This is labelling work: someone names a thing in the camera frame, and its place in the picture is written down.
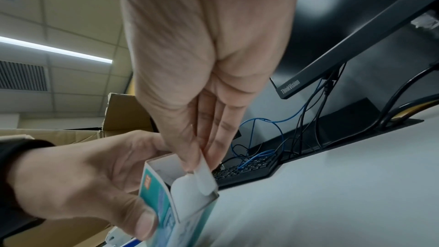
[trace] ceiling light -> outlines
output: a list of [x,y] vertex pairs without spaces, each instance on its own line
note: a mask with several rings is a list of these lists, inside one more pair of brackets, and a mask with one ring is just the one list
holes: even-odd
[[29,42],[15,40],[15,39],[1,37],[1,36],[0,36],[0,43],[7,43],[7,44],[12,44],[12,45],[20,46],[20,47],[25,47],[25,48],[33,48],[33,49],[38,49],[38,50],[42,50],[42,51],[49,51],[49,52],[53,52],[53,53],[64,54],[64,55],[69,55],[69,56],[74,56],[74,57],[78,57],[78,58],[84,58],[84,59],[104,62],[104,63],[110,63],[110,64],[112,63],[112,60],[110,60],[110,59],[105,59],[105,58],[92,56],[92,55],[88,55],[88,54],[83,54],[83,53],[79,53],[79,52],[64,50],[64,49],[60,49],[60,48],[52,48],[52,47],[40,45],[37,43],[29,43]]

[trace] ceiling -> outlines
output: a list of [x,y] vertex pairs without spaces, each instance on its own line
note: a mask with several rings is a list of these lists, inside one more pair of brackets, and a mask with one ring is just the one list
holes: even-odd
[[119,0],[0,0],[0,36],[112,59],[112,64],[0,43],[0,60],[47,68],[49,92],[0,90],[0,113],[104,116],[132,72]]

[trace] desk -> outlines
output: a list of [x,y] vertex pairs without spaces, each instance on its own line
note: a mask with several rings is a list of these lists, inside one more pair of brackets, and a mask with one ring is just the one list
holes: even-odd
[[220,191],[198,246],[439,246],[439,118]]

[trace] keyboard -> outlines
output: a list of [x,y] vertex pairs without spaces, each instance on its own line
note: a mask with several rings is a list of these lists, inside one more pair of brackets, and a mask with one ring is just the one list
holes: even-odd
[[249,183],[255,180],[269,177],[279,164],[282,152],[272,156],[255,158],[243,168],[233,166],[214,172],[213,175],[219,189],[229,188],[236,185]]

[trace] monitor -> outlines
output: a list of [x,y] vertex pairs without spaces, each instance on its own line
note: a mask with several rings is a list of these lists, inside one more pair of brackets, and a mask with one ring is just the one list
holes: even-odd
[[297,0],[271,82],[282,99],[323,78],[422,14],[435,0]]

